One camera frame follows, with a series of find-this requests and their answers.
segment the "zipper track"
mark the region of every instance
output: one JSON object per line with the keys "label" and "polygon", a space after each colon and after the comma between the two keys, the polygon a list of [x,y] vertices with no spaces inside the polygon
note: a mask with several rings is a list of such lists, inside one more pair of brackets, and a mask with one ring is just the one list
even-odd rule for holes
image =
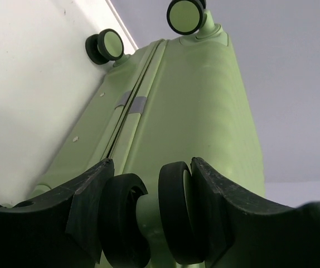
{"label": "zipper track", "polygon": [[124,126],[124,122],[125,122],[125,120],[127,118],[127,114],[129,112],[129,109],[131,108],[131,106],[133,104],[133,101],[134,101],[134,98],[137,95],[137,93],[139,91],[139,88],[140,88],[140,86],[142,84],[142,81],[143,81],[143,79],[144,79],[144,77],[145,77],[145,75],[146,75],[146,73],[147,73],[147,71],[149,69],[149,66],[150,66],[150,64],[152,62],[153,56],[155,54],[155,51],[156,51],[156,49],[158,48],[158,46],[162,42],[163,41],[159,42],[153,48],[153,50],[152,50],[152,52],[151,52],[151,54],[149,56],[149,59],[146,62],[145,66],[144,66],[144,69],[143,69],[142,73],[140,74],[140,76],[139,76],[134,88],[132,89],[132,92],[131,92],[131,94],[130,94],[130,96],[129,96],[129,98],[128,98],[125,106],[124,106],[124,109],[123,109],[123,111],[122,111],[122,113],[120,115],[120,118],[118,120],[117,126],[115,127],[115,130],[114,130],[114,132],[113,132],[113,134],[112,134],[112,136],[111,136],[111,138],[110,138],[110,140],[108,142],[108,146],[106,147],[101,159],[110,158],[110,156],[112,155],[112,153],[114,151],[115,144],[117,144],[117,140],[118,140],[118,138],[120,136],[120,133],[121,133],[122,128]]}

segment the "suitcase wheel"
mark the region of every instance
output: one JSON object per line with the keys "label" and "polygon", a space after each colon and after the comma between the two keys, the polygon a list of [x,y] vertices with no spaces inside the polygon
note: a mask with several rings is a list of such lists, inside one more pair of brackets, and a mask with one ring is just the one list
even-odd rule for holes
{"label": "suitcase wheel", "polygon": [[101,65],[110,60],[119,60],[124,55],[124,44],[116,31],[105,29],[87,38],[86,51],[91,61]]}
{"label": "suitcase wheel", "polygon": [[145,267],[150,248],[138,228],[136,205],[147,194],[135,174],[109,179],[99,202],[98,230],[104,255],[112,267]]}
{"label": "suitcase wheel", "polygon": [[98,50],[107,60],[119,60],[124,55],[124,44],[113,29],[105,29],[98,34]]}
{"label": "suitcase wheel", "polygon": [[159,173],[158,196],[162,227],[173,258],[181,265],[203,262],[204,228],[193,181],[185,162],[163,166]]}
{"label": "suitcase wheel", "polygon": [[97,65],[109,62],[98,50],[98,34],[91,35],[86,40],[86,52],[92,62]]}
{"label": "suitcase wheel", "polygon": [[191,35],[203,23],[206,0],[172,0],[166,13],[170,28],[180,35]]}

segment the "suitcase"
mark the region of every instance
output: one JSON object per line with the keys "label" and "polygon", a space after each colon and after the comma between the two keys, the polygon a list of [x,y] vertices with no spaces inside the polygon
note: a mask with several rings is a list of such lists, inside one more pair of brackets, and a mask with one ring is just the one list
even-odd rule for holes
{"label": "suitcase", "polygon": [[[260,144],[230,36],[214,24],[205,1],[172,1],[167,20],[181,36],[152,42],[133,55],[123,55],[112,29],[87,39],[94,63],[115,63],[32,197],[110,158],[115,175],[137,174],[156,203],[162,166],[190,165],[195,156],[264,195]],[[160,233],[141,230],[152,253],[147,267],[178,267],[156,223],[158,214],[146,213]],[[102,256],[96,267],[111,265]]]}

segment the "ceiling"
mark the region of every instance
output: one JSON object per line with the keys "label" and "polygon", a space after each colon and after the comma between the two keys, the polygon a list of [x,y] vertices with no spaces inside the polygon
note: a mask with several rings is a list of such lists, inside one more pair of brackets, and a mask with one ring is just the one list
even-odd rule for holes
{"label": "ceiling", "polygon": [[[167,1],[112,0],[139,47],[177,37]],[[320,1],[207,0],[235,46],[267,182],[320,181]]]}

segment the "suitcase zipper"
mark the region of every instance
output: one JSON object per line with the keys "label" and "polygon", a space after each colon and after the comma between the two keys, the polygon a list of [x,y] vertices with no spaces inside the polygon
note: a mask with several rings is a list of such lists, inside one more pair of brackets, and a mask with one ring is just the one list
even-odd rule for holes
{"label": "suitcase zipper", "polygon": [[147,73],[142,77],[137,91],[134,93],[134,98],[132,98],[129,108],[126,111],[127,114],[122,122],[122,129],[119,131],[117,139],[108,155],[115,163],[115,175],[122,174],[128,162],[128,155],[134,145],[133,140],[138,129],[140,118],[143,112],[146,112],[146,102],[151,101],[148,100],[149,92],[156,79],[166,45],[167,41],[164,41],[157,46],[157,50],[152,57],[152,62],[147,66]]}
{"label": "suitcase zipper", "polygon": [[129,112],[129,109],[131,108],[133,100],[134,100],[135,96],[137,95],[139,87],[141,86],[142,81],[143,81],[143,79],[144,79],[144,77],[145,77],[145,75],[147,73],[147,70],[148,70],[148,68],[149,68],[149,66],[151,64],[152,58],[153,58],[153,56],[155,54],[155,51],[156,51],[157,47],[159,46],[159,44],[161,44],[163,41],[164,40],[160,40],[154,46],[153,50],[151,51],[151,53],[150,53],[150,55],[148,57],[148,60],[147,60],[145,66],[143,68],[143,71],[140,74],[140,76],[139,76],[135,86],[133,87],[133,89],[132,89],[132,91],[130,93],[130,96],[129,96],[129,98],[128,98],[128,100],[127,100],[127,102],[126,102],[126,104],[125,104],[125,106],[123,108],[123,111],[122,111],[122,113],[120,115],[120,118],[118,120],[117,126],[116,126],[116,128],[115,128],[115,130],[114,130],[114,132],[113,132],[113,134],[112,134],[112,136],[111,136],[111,138],[110,138],[110,140],[108,142],[108,145],[107,145],[107,147],[106,147],[101,159],[108,158],[108,157],[111,156],[111,154],[112,154],[112,152],[114,150],[114,146],[117,143],[119,135],[120,135],[120,133],[122,131],[122,128],[124,126],[124,122],[125,122],[125,119],[127,117],[128,112]]}

